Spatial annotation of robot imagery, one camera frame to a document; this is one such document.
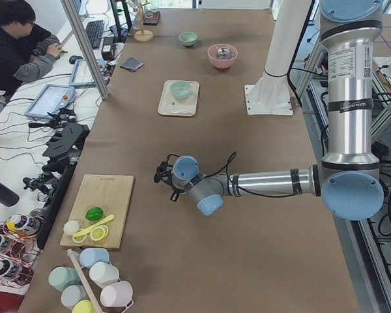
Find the green bowl near arm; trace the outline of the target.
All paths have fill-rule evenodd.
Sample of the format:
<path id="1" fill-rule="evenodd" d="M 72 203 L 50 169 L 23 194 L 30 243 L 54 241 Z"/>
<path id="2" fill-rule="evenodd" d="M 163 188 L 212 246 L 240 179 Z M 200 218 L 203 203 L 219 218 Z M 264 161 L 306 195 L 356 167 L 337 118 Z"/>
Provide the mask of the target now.
<path id="1" fill-rule="evenodd" d="M 198 35 L 191 31 L 182 32 L 179 35 L 180 43 L 185 47 L 193 46 L 198 39 Z"/>

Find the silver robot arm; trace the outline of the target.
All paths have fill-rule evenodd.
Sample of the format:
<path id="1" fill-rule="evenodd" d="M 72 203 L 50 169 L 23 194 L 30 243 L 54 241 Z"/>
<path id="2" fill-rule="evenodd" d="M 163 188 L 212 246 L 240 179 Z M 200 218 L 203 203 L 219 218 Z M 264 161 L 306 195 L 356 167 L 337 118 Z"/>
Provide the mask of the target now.
<path id="1" fill-rule="evenodd" d="M 384 201 L 379 159 L 371 152 L 373 41 L 381 34 L 381 1 L 321 1 L 321 44 L 328 52 L 328 151 L 320 165 L 263 173 L 205 175 L 197 160 L 180 156 L 168 173 L 171 199 L 181 194 L 211 215 L 225 196 L 321 197 L 346 220 L 364 220 Z"/>

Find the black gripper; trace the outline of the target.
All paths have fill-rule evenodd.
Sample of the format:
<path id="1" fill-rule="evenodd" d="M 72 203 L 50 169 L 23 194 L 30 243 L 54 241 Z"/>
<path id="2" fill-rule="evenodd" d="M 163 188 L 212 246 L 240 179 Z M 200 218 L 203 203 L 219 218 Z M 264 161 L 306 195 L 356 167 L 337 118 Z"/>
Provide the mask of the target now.
<path id="1" fill-rule="evenodd" d="M 179 196 L 184 193 L 184 190 L 179 189 L 173 185 L 171 187 L 172 187 L 173 192 L 172 192 L 172 195 L 170 196 L 170 200 L 177 201 Z"/>

